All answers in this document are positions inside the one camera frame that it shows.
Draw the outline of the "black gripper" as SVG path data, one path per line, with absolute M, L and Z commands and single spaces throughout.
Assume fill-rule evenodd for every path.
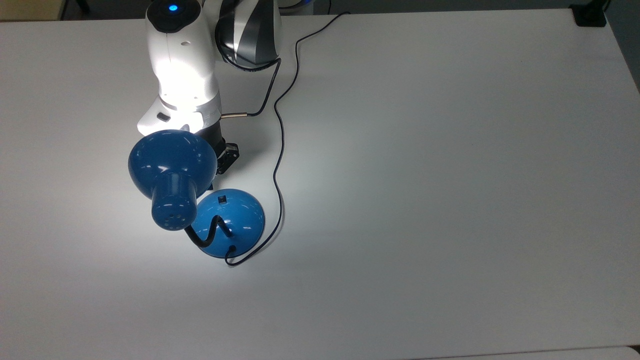
M 221 130 L 221 124 L 215 122 L 213 125 L 202 130 L 202 139 L 204 139 L 215 151 L 217 156 L 217 174 L 224 174 L 228 171 L 233 163 L 240 157 L 239 146 L 237 143 L 226 142 Z

